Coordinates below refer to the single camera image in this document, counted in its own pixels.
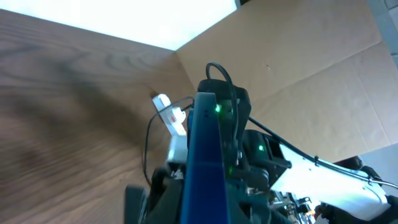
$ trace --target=robotic arm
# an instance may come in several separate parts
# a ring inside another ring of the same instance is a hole
[[[226,82],[210,78],[211,66]],[[155,170],[148,197],[127,187],[126,224],[291,223],[270,196],[280,192],[316,198],[355,223],[397,218],[395,198],[380,184],[396,185],[298,150],[249,117],[247,91],[234,86],[221,65],[209,63],[206,75],[188,116],[186,162]],[[247,121],[268,134],[244,130]],[[338,223],[335,215],[329,212],[331,223]]]

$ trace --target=green light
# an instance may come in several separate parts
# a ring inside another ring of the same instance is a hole
[[[220,111],[221,111],[221,106],[220,106],[220,105],[217,105],[217,106],[216,106],[216,112],[219,113]]]

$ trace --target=gray floor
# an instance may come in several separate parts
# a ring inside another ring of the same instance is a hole
[[[398,184],[398,144],[361,155],[367,166],[372,167],[380,177],[388,182]],[[398,190],[383,186],[388,195],[398,197]]]

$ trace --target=cardboard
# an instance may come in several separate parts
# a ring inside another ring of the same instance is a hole
[[[253,0],[177,54],[193,86],[222,64],[252,117],[322,159],[398,141],[398,71],[366,1]]]

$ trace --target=wooden surface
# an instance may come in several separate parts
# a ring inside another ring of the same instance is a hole
[[[174,52],[0,10],[0,223],[122,223],[156,93],[193,94]]]

